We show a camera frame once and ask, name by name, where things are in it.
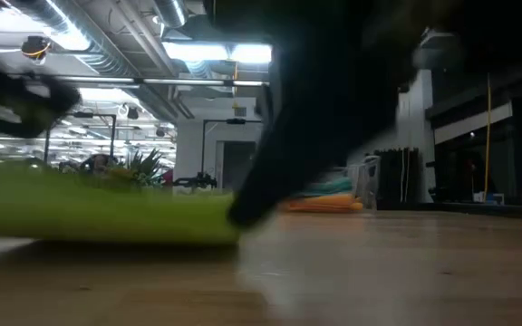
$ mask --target ceiling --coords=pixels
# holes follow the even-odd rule
[[[159,68],[158,63],[148,54],[147,47],[140,44],[129,27],[134,29],[135,33],[140,33],[140,36],[144,38],[144,45],[148,41],[147,35],[142,33],[139,24],[132,23],[127,27],[122,16],[112,9],[114,8],[111,3],[112,0],[62,0],[64,3],[66,1],[73,2],[77,8],[81,8],[85,12],[92,21],[92,26],[97,25],[99,27],[100,33],[106,37],[106,43],[115,46],[116,51],[123,55],[124,60],[131,65],[132,70],[137,72],[137,77],[196,78],[188,70],[185,62],[178,59],[169,59],[172,70],[176,73],[173,76]],[[136,14],[142,17],[142,24],[148,28],[152,34],[151,37],[158,39],[161,50],[166,52],[160,42],[161,25],[155,23],[158,20],[155,18],[157,15],[153,0],[129,0],[129,3],[134,6],[132,9]],[[185,1],[185,5],[191,13],[191,17],[196,14],[204,14],[202,4],[199,1]],[[124,13],[132,15],[130,11],[124,11]],[[26,15],[8,9],[0,9],[0,68],[6,72],[31,70],[54,75],[98,76],[95,70],[80,60],[81,57],[74,55],[73,52],[65,51],[62,46],[57,44],[47,54],[43,65],[34,65],[24,57],[18,51],[18,48],[27,39],[27,36],[49,36],[45,33],[45,28],[47,27],[44,24],[37,23]],[[182,36],[177,31],[167,31],[163,37],[174,38],[179,37],[179,35]],[[212,71],[212,76],[215,79],[234,79],[235,73],[237,73],[238,79],[242,80],[266,81],[268,77],[267,63],[237,63],[227,60],[206,61],[205,63]],[[237,112],[234,109],[235,107],[241,109],[239,118],[259,119],[254,113],[257,88],[239,87],[235,90],[227,87],[156,85],[151,88],[157,94],[157,98],[162,100],[162,105],[159,105],[158,103],[154,104],[154,101],[145,101],[139,98],[135,91],[113,88],[114,85],[76,84],[76,86],[81,89],[82,103],[74,108],[74,111],[116,115],[117,128],[114,154],[119,158],[125,158],[129,153],[136,150],[150,152],[156,148],[163,153],[165,164],[172,167],[176,158],[176,129],[174,125],[177,122],[187,119],[224,120],[235,118]],[[137,119],[128,118],[126,112],[131,108],[132,110],[137,109],[139,113]],[[171,114],[171,111],[176,112],[176,116]],[[108,118],[81,119],[67,117],[63,123],[52,130],[50,161],[54,163],[62,159],[69,159],[78,162],[94,153],[110,152],[110,125],[111,119]],[[164,137],[161,134],[160,137],[156,135],[157,129],[165,131]],[[29,141],[0,138],[0,156],[42,158],[43,145],[44,135],[39,139]]]

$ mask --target orange mat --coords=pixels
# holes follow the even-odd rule
[[[360,198],[351,194],[308,197],[283,204],[286,212],[351,213],[363,209]]]

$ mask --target green yoga mat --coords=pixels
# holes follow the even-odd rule
[[[114,191],[76,176],[0,168],[0,236],[177,245],[235,244],[231,197]]]

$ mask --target white wall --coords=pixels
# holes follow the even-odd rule
[[[359,163],[366,153],[376,149],[418,148],[421,153],[420,200],[430,202],[428,188],[436,184],[434,168],[425,168],[425,163],[434,160],[434,135],[424,112],[432,106],[432,75],[422,70],[408,93],[400,94],[396,124],[378,138],[357,149],[348,159],[348,164]]]
[[[200,172],[202,156],[202,120],[179,121],[177,129],[177,161],[174,178],[194,177]],[[219,141],[259,141],[263,125],[227,125],[225,122],[209,122],[205,129],[205,172],[216,175],[217,143]]]

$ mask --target wooden floor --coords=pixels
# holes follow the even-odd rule
[[[522,326],[522,220],[281,216],[238,249],[0,240],[7,325]]]

